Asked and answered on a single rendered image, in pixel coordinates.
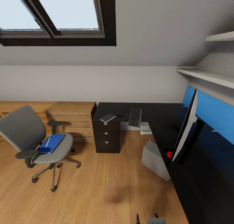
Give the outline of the monitor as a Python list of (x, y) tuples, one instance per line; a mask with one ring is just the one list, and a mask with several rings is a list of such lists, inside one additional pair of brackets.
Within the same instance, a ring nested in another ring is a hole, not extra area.
[[(173, 152), (168, 152), (167, 156), (170, 158), (171, 161), (174, 161), (176, 156), (178, 155), (179, 151), (182, 149), (184, 144), (187, 144), (189, 147), (193, 147), (194, 143), (197, 142), (197, 138), (205, 124), (204, 121), (198, 120), (198, 118), (195, 116), (196, 108), (198, 103), (198, 89), (195, 89), (194, 95), (192, 97), (191, 103), (189, 105), (189, 108), (187, 110), (185, 119), (183, 121), (183, 125), (181, 127), (181, 130), (178, 129), (176, 126), (174, 126), (180, 133), (177, 138), (177, 142), (175, 144), (174, 148), (164, 148), (164, 150), (173, 150)], [(194, 130), (194, 133), (190, 139), (190, 142), (186, 142), (187, 135), (191, 129), (191, 126), (194, 122), (197, 122), (197, 126)]]

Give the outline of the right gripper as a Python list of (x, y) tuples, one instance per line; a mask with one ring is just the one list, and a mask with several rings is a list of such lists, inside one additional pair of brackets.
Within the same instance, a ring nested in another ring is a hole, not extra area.
[[(156, 215), (156, 217), (158, 217), (158, 215), (156, 213), (155, 213), (155, 215)], [(138, 214), (137, 214), (137, 224), (140, 224)]]

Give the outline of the notebook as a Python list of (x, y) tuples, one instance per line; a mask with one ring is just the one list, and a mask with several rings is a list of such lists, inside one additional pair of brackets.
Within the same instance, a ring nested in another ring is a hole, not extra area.
[(108, 122), (108, 121), (110, 121), (111, 119), (113, 119), (115, 116), (114, 115), (112, 115), (112, 114), (108, 114), (108, 115), (106, 115), (106, 116), (104, 116), (103, 118), (101, 118), (101, 120), (103, 121), (103, 122)]

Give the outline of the keyboard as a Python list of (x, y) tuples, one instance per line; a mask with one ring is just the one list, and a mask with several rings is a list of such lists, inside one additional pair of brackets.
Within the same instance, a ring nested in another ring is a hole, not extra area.
[(131, 115), (129, 118), (128, 126), (138, 127), (141, 125), (142, 109), (132, 108)]

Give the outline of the swivel chair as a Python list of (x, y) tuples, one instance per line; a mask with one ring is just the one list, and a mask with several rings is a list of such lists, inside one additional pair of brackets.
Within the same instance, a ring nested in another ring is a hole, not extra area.
[[(55, 134), (56, 126), (62, 125), (60, 121), (50, 121), (47, 125), (52, 126), (52, 134)], [(57, 133), (64, 135), (63, 139), (54, 149), (51, 154), (43, 154), (37, 148), (43, 143), (46, 138), (46, 126), (38, 117), (35, 111), (28, 105), (22, 106), (19, 109), (0, 118), (0, 135), (2, 135), (17, 151), (15, 155), (18, 159), (25, 159), (25, 164), (28, 168), (33, 168), (36, 164), (48, 164), (33, 177), (32, 182), (37, 181), (37, 176), (43, 170), (49, 167), (53, 170), (53, 181), (51, 191), (54, 192), (55, 170), (59, 168), (59, 162), (76, 165), (78, 163), (63, 161), (62, 159), (71, 150), (73, 145), (73, 136), (68, 133)]]

